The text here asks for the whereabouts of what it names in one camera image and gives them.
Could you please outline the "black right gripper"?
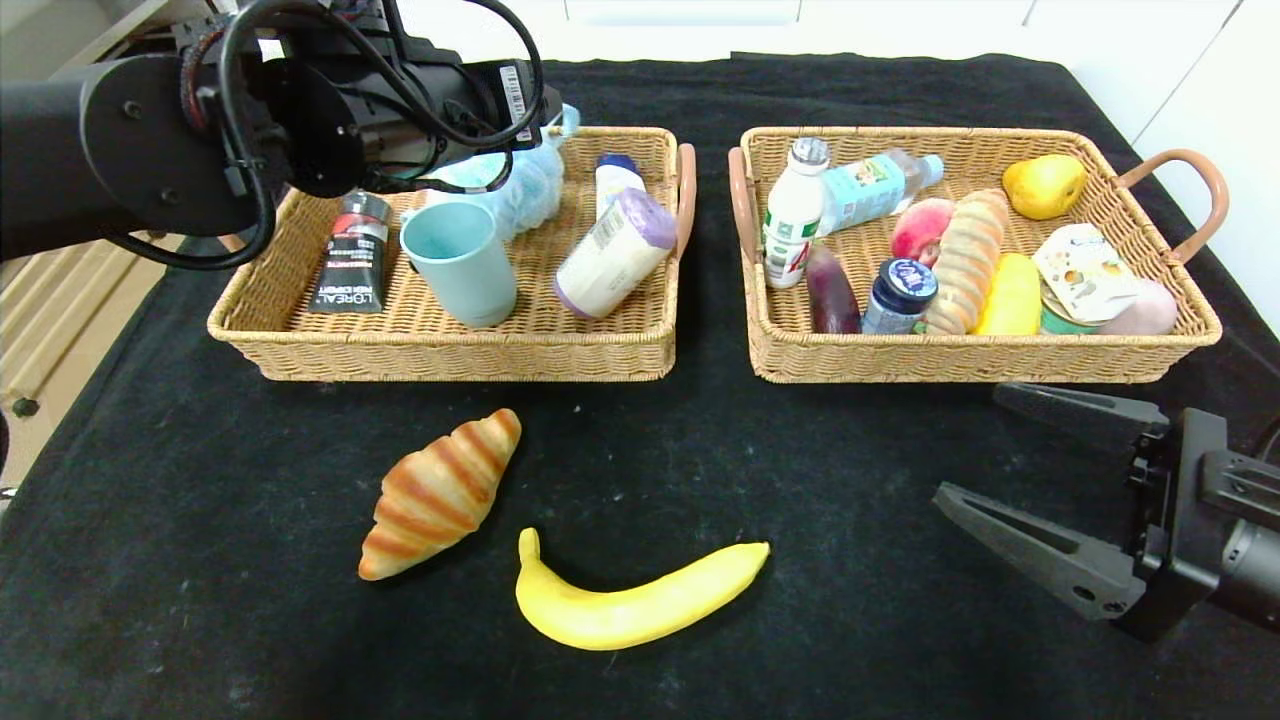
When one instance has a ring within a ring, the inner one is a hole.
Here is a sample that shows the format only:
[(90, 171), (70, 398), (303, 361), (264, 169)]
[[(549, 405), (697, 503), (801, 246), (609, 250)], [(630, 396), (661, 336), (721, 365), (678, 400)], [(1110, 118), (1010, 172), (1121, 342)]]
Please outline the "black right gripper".
[(950, 521), (1083, 618), (1120, 618), (1139, 641), (1162, 639), (1204, 602), (1277, 632), (1277, 466), (1230, 450), (1224, 418), (1188, 409), (1171, 429), (1152, 402), (1021, 382), (998, 383), (993, 401), (1105, 457), (1140, 452), (1135, 560), (942, 483), (933, 505)]

